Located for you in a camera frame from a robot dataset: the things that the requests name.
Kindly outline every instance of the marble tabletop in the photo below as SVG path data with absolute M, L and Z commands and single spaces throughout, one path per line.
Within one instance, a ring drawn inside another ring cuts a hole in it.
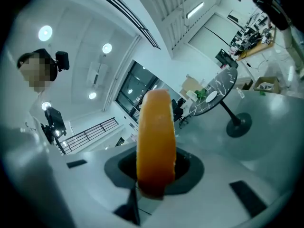
M 236 83 L 237 77 L 238 71 L 234 67 L 229 67 L 216 75 L 208 84 L 211 88 L 207 91 L 206 96 L 192 103 L 189 114 L 198 116 L 210 111 L 228 95 Z M 215 90 L 218 92 L 217 96 L 211 102 L 206 103 L 207 96 Z

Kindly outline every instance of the ceiling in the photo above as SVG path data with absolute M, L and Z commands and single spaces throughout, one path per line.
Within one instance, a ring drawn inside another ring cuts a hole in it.
M 45 119 L 41 109 L 44 101 L 51 102 L 64 120 L 102 109 L 114 75 L 136 36 L 136 31 L 115 14 L 109 19 L 111 14 L 103 13 L 100 4 L 76 1 L 33 0 L 17 17 L 7 41 L 16 61 L 23 53 L 39 48 L 45 48 L 53 58 L 58 50 L 68 53 L 70 69 L 58 74 L 30 111 L 40 121 Z M 101 14 L 92 7 L 98 7 Z M 38 31 L 44 25 L 53 29 L 52 37 L 45 42 L 38 39 Z M 103 57 L 105 43 L 110 43 L 113 49 Z M 96 89 L 86 82 L 91 62 L 107 65 L 102 67 L 106 70 L 105 80 Z M 89 100 L 92 91 L 97 97 Z
M 215 10 L 219 0 L 140 0 L 147 9 L 158 30 L 164 38 L 168 51 L 174 51 L 180 44 L 191 39 L 192 28 L 208 14 Z M 194 9 L 201 2 L 204 6 L 191 18 L 187 19 L 186 14 Z

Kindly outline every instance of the window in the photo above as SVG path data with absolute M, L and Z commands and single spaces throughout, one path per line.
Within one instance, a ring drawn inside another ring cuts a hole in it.
M 137 123 L 143 97 L 155 87 L 158 80 L 149 70 L 135 62 L 123 83 L 116 101 Z

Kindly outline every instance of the table base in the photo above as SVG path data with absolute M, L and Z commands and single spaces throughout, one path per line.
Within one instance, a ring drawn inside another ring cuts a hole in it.
M 234 115 L 224 101 L 221 101 L 220 104 L 231 117 L 226 128 L 227 134 L 232 138 L 238 138 L 246 134 L 252 125 L 251 116 L 248 113 Z
M 238 138 L 245 135 L 252 125 L 252 118 L 248 113 L 240 113 L 237 114 L 236 117 L 241 121 L 241 123 L 239 125 L 235 125 L 231 119 L 226 127 L 227 134 L 232 138 Z

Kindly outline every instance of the orange object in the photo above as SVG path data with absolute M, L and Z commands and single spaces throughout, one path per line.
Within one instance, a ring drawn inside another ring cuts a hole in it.
M 149 91 L 142 101 L 137 142 L 137 181 L 142 194 L 162 197 L 175 179 L 173 112 L 166 90 Z

